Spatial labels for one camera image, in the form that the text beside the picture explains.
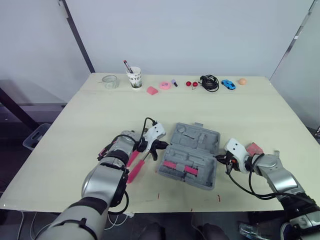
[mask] white wall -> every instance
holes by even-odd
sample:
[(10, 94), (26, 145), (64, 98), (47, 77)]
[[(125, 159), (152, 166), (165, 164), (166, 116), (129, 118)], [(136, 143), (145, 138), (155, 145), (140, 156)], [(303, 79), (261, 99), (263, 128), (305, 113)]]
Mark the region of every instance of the white wall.
[(306, 126), (320, 126), (320, 3), (271, 82)]
[(65, 103), (89, 75), (56, 0), (0, 0), (0, 87), (17, 103)]
[(66, 0), (97, 72), (270, 77), (312, 0)]

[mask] pink tool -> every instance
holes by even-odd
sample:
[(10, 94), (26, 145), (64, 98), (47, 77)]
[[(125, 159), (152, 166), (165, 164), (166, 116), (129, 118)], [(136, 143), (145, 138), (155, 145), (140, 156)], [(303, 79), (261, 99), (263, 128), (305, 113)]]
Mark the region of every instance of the pink tool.
[[(171, 169), (176, 169), (177, 164), (174, 162), (171, 162), (171, 161), (164, 161), (163, 166), (171, 168)], [(193, 167), (190, 167), (190, 166), (184, 166), (184, 171), (189, 174), (193, 174), (196, 176), (198, 175), (198, 170)]]
[(143, 159), (141, 159), (137, 165), (134, 166), (134, 168), (130, 171), (128, 175), (128, 180), (126, 181), (127, 184), (130, 184), (134, 181), (135, 177), (138, 175), (140, 172), (142, 166), (145, 164), (145, 159), (149, 155), (149, 152), (145, 155)]
[(148, 94), (155, 95), (158, 92), (158, 90), (155, 89), (153, 86), (150, 86), (150, 87), (147, 88), (146, 92)]
[(133, 161), (136, 159), (136, 157), (139, 155), (138, 151), (133, 151), (133, 153), (131, 153), (131, 156), (129, 158), (128, 163), (126, 164), (127, 167), (130, 167), (130, 165), (133, 163)]

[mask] purple marker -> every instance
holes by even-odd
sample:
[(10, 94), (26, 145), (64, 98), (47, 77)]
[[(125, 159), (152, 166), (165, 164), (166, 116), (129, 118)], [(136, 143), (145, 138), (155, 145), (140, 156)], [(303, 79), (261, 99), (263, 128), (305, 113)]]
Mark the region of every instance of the purple marker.
[(176, 80), (172, 79), (171, 82), (172, 82), (173, 85), (175, 85), (176, 87), (178, 87), (178, 84), (176, 83)]

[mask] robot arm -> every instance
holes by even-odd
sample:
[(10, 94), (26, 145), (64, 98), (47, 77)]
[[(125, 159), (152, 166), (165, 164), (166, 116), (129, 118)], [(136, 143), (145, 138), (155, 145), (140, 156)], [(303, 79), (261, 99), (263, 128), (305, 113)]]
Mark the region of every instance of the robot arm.
[(126, 196), (127, 163), (134, 150), (153, 151), (167, 147), (158, 139), (166, 134), (160, 123), (154, 122), (143, 138), (132, 131), (123, 131), (99, 154), (99, 163), (89, 172), (82, 185), (82, 199), (62, 212), (37, 240), (99, 240), (102, 238), (110, 207), (120, 204)]
[(245, 147), (231, 138), (225, 145), (227, 155), (235, 158), (234, 169), (254, 172), (264, 177), (272, 192), (283, 206), (289, 223), (298, 231), (303, 240), (320, 239), (320, 207), (306, 195), (297, 179), (286, 170), (279, 158), (279, 152), (249, 156)]

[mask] pen holder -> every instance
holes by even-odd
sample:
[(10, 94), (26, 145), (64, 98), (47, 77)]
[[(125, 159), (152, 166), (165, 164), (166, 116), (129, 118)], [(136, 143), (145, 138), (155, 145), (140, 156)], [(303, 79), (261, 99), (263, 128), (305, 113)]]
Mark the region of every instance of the pen holder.
[(142, 80), (141, 80), (141, 69), (137, 66), (132, 66), (131, 70), (133, 73), (130, 73), (128, 69), (125, 70), (125, 73), (127, 74), (129, 78), (129, 82), (131, 84), (131, 87), (133, 89), (139, 89), (142, 87)]

